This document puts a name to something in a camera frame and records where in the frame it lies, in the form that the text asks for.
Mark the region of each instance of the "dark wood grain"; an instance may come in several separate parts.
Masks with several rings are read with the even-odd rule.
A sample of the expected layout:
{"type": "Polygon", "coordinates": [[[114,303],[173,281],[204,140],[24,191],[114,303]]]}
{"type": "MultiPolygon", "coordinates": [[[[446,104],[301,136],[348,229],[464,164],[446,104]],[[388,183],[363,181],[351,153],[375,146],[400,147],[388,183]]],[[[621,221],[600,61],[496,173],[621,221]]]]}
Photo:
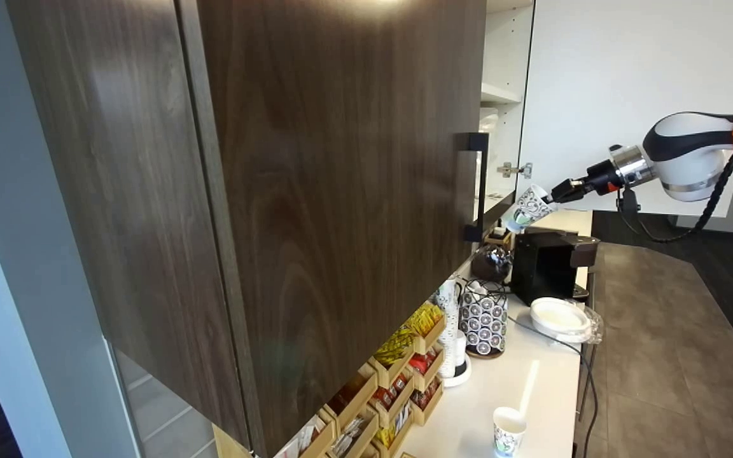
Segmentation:
{"type": "Polygon", "coordinates": [[[198,8],[276,452],[469,256],[484,4],[198,8]]]}
{"type": "Polygon", "coordinates": [[[108,338],[249,443],[173,4],[10,18],[108,338]]]}

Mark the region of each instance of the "wooden cabinet door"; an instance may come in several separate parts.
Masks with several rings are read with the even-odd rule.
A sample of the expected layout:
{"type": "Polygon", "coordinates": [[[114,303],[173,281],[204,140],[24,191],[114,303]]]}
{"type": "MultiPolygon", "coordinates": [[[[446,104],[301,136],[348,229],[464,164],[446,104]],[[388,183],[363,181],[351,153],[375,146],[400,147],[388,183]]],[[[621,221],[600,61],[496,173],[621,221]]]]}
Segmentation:
{"type": "Polygon", "coordinates": [[[484,4],[197,6],[273,453],[469,257],[484,4]]]}
{"type": "Polygon", "coordinates": [[[176,6],[7,8],[105,337],[249,443],[176,6]]]}

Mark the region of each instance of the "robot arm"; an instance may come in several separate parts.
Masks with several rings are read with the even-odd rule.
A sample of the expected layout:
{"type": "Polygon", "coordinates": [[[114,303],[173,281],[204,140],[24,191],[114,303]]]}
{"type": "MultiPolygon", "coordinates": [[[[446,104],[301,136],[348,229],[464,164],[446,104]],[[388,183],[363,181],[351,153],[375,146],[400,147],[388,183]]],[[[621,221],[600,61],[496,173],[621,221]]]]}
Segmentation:
{"type": "Polygon", "coordinates": [[[552,189],[554,203],[585,193],[610,193],[660,179],[677,202],[702,202],[722,170],[722,150],[733,150],[733,116],[677,112],[660,121],[635,147],[613,147],[610,158],[552,189]]]}

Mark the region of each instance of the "cable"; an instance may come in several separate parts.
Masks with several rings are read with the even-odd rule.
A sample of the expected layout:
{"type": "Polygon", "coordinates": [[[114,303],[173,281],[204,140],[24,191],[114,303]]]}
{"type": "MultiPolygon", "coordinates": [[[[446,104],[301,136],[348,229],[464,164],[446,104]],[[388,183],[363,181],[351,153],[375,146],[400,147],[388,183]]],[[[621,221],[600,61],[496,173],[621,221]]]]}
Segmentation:
{"type": "Polygon", "coordinates": [[[631,221],[628,221],[628,217],[635,217],[637,225],[638,225],[638,231],[637,231],[637,234],[645,237],[645,239],[650,239],[650,243],[660,243],[660,245],[684,243],[684,239],[699,234],[699,231],[706,229],[706,225],[713,219],[713,214],[715,214],[715,210],[719,210],[719,202],[721,202],[721,196],[722,196],[722,189],[726,189],[731,173],[733,173],[733,156],[729,158],[726,168],[721,170],[721,179],[719,179],[719,183],[715,183],[715,191],[713,191],[713,196],[707,200],[707,203],[706,203],[698,225],[694,225],[693,229],[683,231],[683,234],[674,234],[674,237],[656,237],[656,234],[652,234],[650,228],[647,228],[647,221],[638,217],[638,210],[641,210],[641,206],[637,203],[637,193],[631,191],[631,186],[624,186],[624,193],[619,196],[619,203],[615,203],[615,206],[619,206],[619,214],[621,214],[621,221],[624,221],[631,231],[637,231],[637,229],[631,228],[631,221]]]}
{"type": "Polygon", "coordinates": [[[593,418],[591,418],[591,425],[587,425],[587,432],[585,432],[582,458],[587,458],[591,436],[593,436],[593,429],[595,429],[595,421],[599,421],[599,390],[595,390],[595,379],[593,379],[593,366],[587,369],[587,378],[591,378],[591,390],[593,390],[593,418]]]}
{"type": "Polygon", "coordinates": [[[585,445],[582,445],[582,457],[581,457],[581,458],[587,458],[593,429],[595,429],[595,421],[599,421],[599,390],[595,390],[595,379],[593,379],[593,365],[587,365],[587,361],[582,360],[581,350],[575,350],[572,343],[559,342],[559,338],[554,338],[554,337],[551,337],[551,333],[543,333],[540,328],[528,327],[528,324],[511,319],[509,314],[505,314],[505,319],[506,319],[506,321],[515,321],[516,327],[521,327],[521,328],[528,328],[528,331],[531,331],[531,333],[540,333],[543,338],[548,338],[548,342],[552,342],[552,343],[559,343],[559,346],[572,350],[572,352],[579,354],[579,361],[581,361],[582,366],[587,366],[587,382],[591,382],[591,393],[593,393],[593,418],[591,418],[591,425],[587,425],[587,431],[585,431],[585,445]]]}

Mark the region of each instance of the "cabinet handle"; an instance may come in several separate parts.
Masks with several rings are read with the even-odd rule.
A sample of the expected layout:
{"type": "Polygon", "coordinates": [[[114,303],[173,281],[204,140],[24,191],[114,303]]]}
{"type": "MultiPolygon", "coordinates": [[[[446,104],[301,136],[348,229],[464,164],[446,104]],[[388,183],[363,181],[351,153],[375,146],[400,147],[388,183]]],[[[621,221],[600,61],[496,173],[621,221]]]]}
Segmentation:
{"type": "Polygon", "coordinates": [[[475,200],[475,221],[464,228],[464,243],[481,243],[487,228],[487,170],[488,170],[488,136],[469,132],[464,153],[478,153],[478,200],[475,200]]]}

